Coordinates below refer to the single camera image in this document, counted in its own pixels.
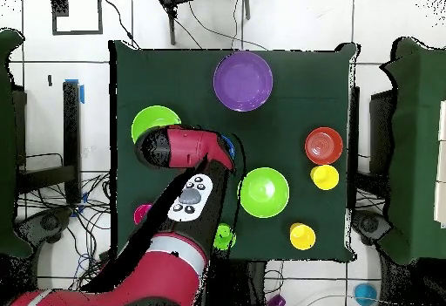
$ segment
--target purple plate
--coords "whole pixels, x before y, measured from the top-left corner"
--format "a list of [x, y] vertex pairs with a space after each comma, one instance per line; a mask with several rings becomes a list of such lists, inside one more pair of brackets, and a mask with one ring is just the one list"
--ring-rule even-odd
[[273, 73], [260, 56], [235, 52], [217, 66], [213, 89], [221, 103], [231, 110], [251, 111], [267, 101], [273, 89]]

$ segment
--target green cloth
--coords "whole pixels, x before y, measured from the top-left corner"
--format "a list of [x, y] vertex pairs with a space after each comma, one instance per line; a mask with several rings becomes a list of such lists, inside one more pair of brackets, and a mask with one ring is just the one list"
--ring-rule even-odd
[[[115, 42], [118, 105], [118, 251], [135, 228], [133, 212], [154, 202], [179, 170], [152, 170], [136, 159], [131, 126], [143, 108], [163, 105], [174, 110], [184, 125], [200, 125], [229, 137], [235, 146], [237, 173], [230, 176], [221, 221], [233, 225], [236, 188], [242, 173], [240, 137], [247, 155], [247, 171], [271, 167], [290, 186], [282, 213], [258, 219], [240, 208], [237, 241], [231, 257], [246, 260], [326, 259], [345, 262], [353, 254], [345, 248], [346, 144], [349, 60], [355, 44], [338, 51], [256, 51], [271, 67], [274, 87], [270, 98], [251, 112], [224, 107], [213, 90], [213, 74], [230, 51], [136, 51]], [[334, 166], [339, 185], [321, 191], [310, 179], [314, 166], [304, 143], [319, 126], [331, 126], [344, 139], [344, 152]], [[307, 251], [295, 249], [289, 229], [302, 222], [314, 229], [316, 243]]]
[[16, 236], [12, 222], [16, 212], [17, 139], [14, 102], [12, 100], [9, 55], [24, 41], [17, 31], [0, 30], [0, 254], [27, 257], [31, 246]]
[[398, 91], [392, 118], [395, 150], [389, 168], [389, 220], [395, 226], [380, 245], [398, 264], [446, 258], [446, 229], [434, 221], [440, 102], [446, 99], [446, 52], [415, 40], [395, 42], [383, 68]]

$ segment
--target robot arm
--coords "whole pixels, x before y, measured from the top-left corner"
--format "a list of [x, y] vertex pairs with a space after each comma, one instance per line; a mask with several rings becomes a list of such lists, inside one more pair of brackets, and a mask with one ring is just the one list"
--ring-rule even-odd
[[193, 306], [233, 161], [217, 133], [183, 126], [150, 129], [135, 146], [147, 166], [186, 170], [155, 201], [119, 256], [83, 287], [87, 292], [37, 290], [10, 306]]

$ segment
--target white tile floor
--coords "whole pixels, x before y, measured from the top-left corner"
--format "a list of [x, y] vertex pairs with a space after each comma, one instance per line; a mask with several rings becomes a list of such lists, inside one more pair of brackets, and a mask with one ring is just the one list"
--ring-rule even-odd
[[[70, 17], [58, 20], [59, 26], [90, 29], [95, 21], [94, 0], [69, 0]], [[168, 19], [158, 0], [109, 0], [120, 11], [122, 23], [142, 48], [196, 48], [196, 44], [178, 25], [176, 46], [170, 45]], [[389, 61], [392, 43], [401, 36], [412, 36], [434, 47], [446, 45], [446, 10], [443, 0], [250, 0], [251, 19], [244, 21], [244, 40], [269, 50], [296, 49], [332, 51], [337, 45], [355, 42], [361, 54], [355, 68], [356, 84], [361, 87], [359, 154], [369, 155], [368, 102], [373, 93], [390, 88], [387, 76], [378, 67]], [[197, 0], [193, 12], [205, 27], [240, 38], [241, 0], [234, 13], [235, 0]], [[21, 31], [23, 47], [10, 56], [10, 71], [18, 85], [28, 92], [27, 152], [61, 153], [62, 93], [65, 79], [77, 78], [84, 84], [85, 103], [81, 104], [81, 153], [83, 178], [88, 179], [110, 168], [109, 150], [109, 52], [108, 39], [129, 41], [119, 24], [117, 12], [102, 1], [102, 35], [53, 36], [50, 0], [0, 0], [0, 27]], [[178, 8], [179, 21], [203, 48], [229, 48], [231, 39], [204, 30], [187, 4]], [[235, 41], [235, 48], [241, 48]], [[256, 47], [245, 43], [245, 49]], [[52, 86], [47, 77], [52, 76]], [[34, 159], [35, 168], [54, 165], [57, 160]], [[359, 159], [359, 168], [368, 171], [367, 159]], [[104, 201], [104, 196], [97, 196]], [[32, 214], [29, 208], [27, 215]], [[102, 217], [100, 224], [109, 224]], [[84, 230], [73, 219], [70, 228], [85, 250]], [[98, 242], [107, 249], [107, 231], [98, 231]], [[374, 248], [365, 247], [351, 234], [351, 247], [357, 259], [349, 264], [337, 262], [285, 262], [287, 278], [280, 290], [287, 306], [359, 306], [351, 296], [356, 284], [370, 282], [380, 288], [379, 258]], [[67, 288], [78, 266], [73, 238], [64, 232], [54, 245], [45, 244], [38, 264], [41, 288]], [[277, 269], [280, 262], [268, 263]], [[266, 290], [274, 289], [274, 272], [267, 274]]]

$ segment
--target lime green bowl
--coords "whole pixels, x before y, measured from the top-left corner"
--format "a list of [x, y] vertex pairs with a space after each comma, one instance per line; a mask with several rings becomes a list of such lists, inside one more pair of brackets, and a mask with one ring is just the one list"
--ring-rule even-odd
[[181, 124], [178, 115], [171, 109], [164, 106], [150, 106], [138, 112], [132, 123], [133, 143], [138, 137], [149, 128], [155, 126], [171, 126]]
[[289, 187], [285, 177], [271, 167], [260, 167], [247, 174], [240, 191], [241, 206], [256, 218], [271, 218], [285, 208]]

